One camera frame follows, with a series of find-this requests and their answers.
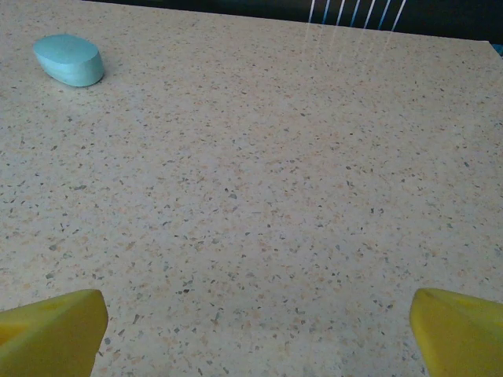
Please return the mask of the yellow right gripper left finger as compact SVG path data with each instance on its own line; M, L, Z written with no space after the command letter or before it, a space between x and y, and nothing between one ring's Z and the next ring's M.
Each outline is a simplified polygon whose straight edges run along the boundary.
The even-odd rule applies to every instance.
M87 377L107 326L103 294L94 289L2 311L1 375Z

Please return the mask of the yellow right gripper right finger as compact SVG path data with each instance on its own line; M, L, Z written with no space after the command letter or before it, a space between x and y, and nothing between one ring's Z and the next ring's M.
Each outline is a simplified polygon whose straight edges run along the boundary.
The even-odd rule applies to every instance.
M502 375L501 303L421 288L409 322L430 376Z

